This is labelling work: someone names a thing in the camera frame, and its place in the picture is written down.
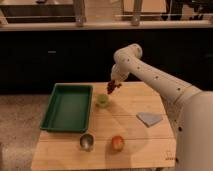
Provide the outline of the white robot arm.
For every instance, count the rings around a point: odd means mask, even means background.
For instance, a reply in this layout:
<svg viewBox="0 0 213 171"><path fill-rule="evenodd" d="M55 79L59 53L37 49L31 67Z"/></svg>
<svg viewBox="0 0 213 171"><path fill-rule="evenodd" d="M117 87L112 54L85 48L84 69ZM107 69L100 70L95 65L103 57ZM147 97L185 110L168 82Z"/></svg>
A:
<svg viewBox="0 0 213 171"><path fill-rule="evenodd" d="M179 107L175 171L213 171L213 91L199 89L143 62L142 55L138 44L117 50L111 79L121 84L133 74Z"/></svg>

